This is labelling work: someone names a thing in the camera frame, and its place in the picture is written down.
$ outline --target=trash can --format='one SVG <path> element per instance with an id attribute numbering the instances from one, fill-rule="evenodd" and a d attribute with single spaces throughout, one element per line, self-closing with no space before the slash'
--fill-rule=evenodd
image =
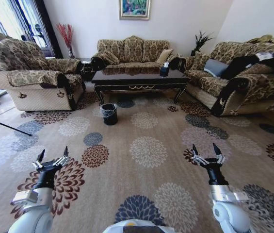
<path id="1" fill-rule="evenodd" d="M 106 103 L 100 106 L 100 111 L 103 115 L 103 122 L 106 125 L 115 125 L 117 123 L 117 106 L 113 103 Z"/>

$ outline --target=floor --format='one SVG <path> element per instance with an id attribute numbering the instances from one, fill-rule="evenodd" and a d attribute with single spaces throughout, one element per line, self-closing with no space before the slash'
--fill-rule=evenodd
<path id="1" fill-rule="evenodd" d="M 22 214 L 9 203 L 30 189 L 38 174 L 31 162 L 46 149 L 46 160 L 70 163 L 55 178 L 52 233 L 99 233 L 114 222 L 138 218 L 183 233 L 221 232 L 211 211 L 206 171 L 191 162 L 195 143 L 213 157 L 216 143 L 227 161 L 222 173 L 233 190 L 247 192 L 241 205 L 257 232 L 274 232 L 274 112 L 214 117 L 192 97 L 175 92 L 105 95 L 118 105 L 118 123 L 103 124 L 98 99 L 87 88 L 74 112 L 17 110 L 0 98 L 0 232 Z"/>

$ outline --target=floral patterned sofa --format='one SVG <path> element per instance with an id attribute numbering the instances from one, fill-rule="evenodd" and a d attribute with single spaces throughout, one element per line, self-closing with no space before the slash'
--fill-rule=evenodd
<path id="1" fill-rule="evenodd" d="M 0 89 L 21 111 L 75 110 L 85 90 L 78 59 L 46 59 L 37 44 L 0 41 Z"/>
<path id="2" fill-rule="evenodd" d="M 143 40 L 137 36 L 131 36 L 124 40 L 107 40 L 98 41 L 97 50 L 91 63 L 93 70 L 101 70 L 105 67 L 114 68 L 151 68 L 161 67 L 157 63 L 157 59 L 163 50 L 169 49 L 169 41 L 167 40 Z M 101 53 L 109 51 L 114 54 L 119 63 L 114 65 L 105 57 L 101 57 Z"/>
<path id="3" fill-rule="evenodd" d="M 255 64 L 229 81 L 213 77 L 203 70 L 208 59 L 230 64 L 235 57 L 254 55 L 260 51 L 274 52 L 274 44 L 221 42 L 211 54 L 197 53 L 195 57 L 185 57 L 187 91 L 217 116 L 271 110 L 274 105 L 272 68 Z"/>

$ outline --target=white wall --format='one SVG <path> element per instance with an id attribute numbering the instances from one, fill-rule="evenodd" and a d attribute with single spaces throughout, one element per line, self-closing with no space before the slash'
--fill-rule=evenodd
<path id="1" fill-rule="evenodd" d="M 274 36 L 274 0 L 234 0 L 217 42 L 244 42 L 265 34 Z"/>
<path id="2" fill-rule="evenodd" d="M 199 30 L 216 37 L 232 0 L 152 0 L 150 20 L 119 20 L 119 0 L 44 0 L 60 47 L 67 57 L 57 23 L 74 28 L 73 49 L 76 57 L 91 57 L 99 39 L 125 39 L 136 35 L 143 39 L 166 39 L 175 52 L 190 54 L 194 35 Z M 215 40 L 202 49 L 211 51 Z"/>

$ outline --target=picture frame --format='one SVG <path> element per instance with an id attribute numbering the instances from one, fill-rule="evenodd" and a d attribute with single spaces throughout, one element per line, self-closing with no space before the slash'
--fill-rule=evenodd
<path id="1" fill-rule="evenodd" d="M 149 20 L 151 0 L 119 0 L 119 19 Z"/>

